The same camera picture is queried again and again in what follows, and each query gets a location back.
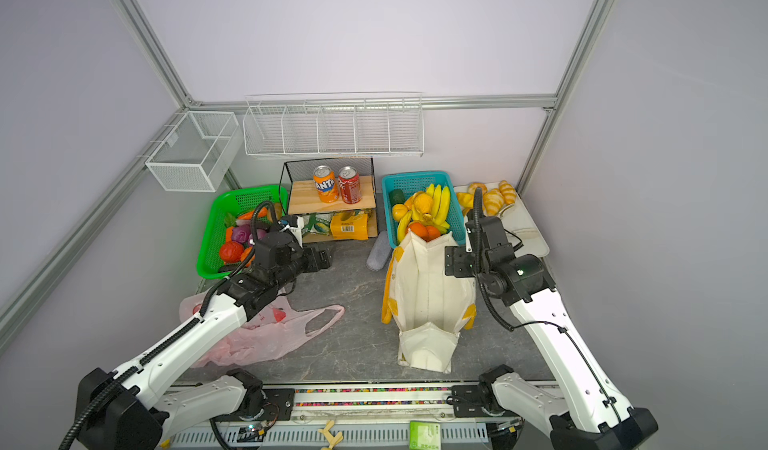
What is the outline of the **pink plastic grocery bag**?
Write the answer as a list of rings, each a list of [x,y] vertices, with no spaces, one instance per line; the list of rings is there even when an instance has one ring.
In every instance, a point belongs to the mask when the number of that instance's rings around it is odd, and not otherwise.
[[[297,311],[286,296],[279,296],[215,344],[192,368],[208,364],[244,367],[280,359],[327,331],[344,313],[341,305]]]

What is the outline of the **red tomato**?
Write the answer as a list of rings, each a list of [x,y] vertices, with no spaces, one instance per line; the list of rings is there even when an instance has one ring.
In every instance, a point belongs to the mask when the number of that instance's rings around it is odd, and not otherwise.
[[[226,241],[219,249],[219,257],[226,264],[232,264],[241,261],[241,255],[244,252],[244,246],[234,240]]]

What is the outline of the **cream canvas tote bag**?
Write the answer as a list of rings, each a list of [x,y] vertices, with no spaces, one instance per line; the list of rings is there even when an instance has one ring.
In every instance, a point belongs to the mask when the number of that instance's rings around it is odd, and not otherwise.
[[[445,274],[445,250],[457,246],[451,233],[429,242],[409,233],[393,251],[381,320],[398,328],[401,366],[450,373],[460,333],[474,325],[475,283]]]

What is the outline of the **orange Fanta can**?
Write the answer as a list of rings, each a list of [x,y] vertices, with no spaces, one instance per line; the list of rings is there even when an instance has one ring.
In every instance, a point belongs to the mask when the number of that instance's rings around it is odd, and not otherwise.
[[[337,179],[331,167],[317,166],[313,171],[313,181],[321,202],[332,203],[339,199]]]

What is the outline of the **red cola can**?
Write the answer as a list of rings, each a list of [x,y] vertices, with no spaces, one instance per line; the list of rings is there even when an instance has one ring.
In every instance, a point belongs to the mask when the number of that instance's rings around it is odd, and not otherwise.
[[[345,204],[353,205],[361,201],[362,190],[360,175],[352,166],[345,166],[338,172],[339,193]]]

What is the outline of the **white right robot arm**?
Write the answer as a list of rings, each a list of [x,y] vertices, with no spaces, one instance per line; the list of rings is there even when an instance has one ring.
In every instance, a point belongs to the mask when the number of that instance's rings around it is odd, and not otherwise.
[[[521,255],[501,220],[479,211],[467,222],[470,247],[445,251],[445,273],[473,278],[494,320],[526,331],[559,389],[551,394],[506,365],[479,378],[477,395],[452,403],[492,416],[513,413],[548,435],[556,449],[637,449],[659,425],[633,405],[603,371],[571,321],[542,261]]]

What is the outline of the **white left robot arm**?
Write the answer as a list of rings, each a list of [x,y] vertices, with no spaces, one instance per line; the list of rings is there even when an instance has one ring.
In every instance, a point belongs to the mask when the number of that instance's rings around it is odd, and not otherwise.
[[[175,434],[224,415],[260,417],[268,400],[260,379],[232,370],[212,383],[169,394],[177,378],[223,338],[272,303],[303,273],[329,268],[324,248],[303,247],[289,232],[257,241],[248,262],[205,294],[200,310],[160,342],[79,383],[75,418],[60,448],[154,449]]]

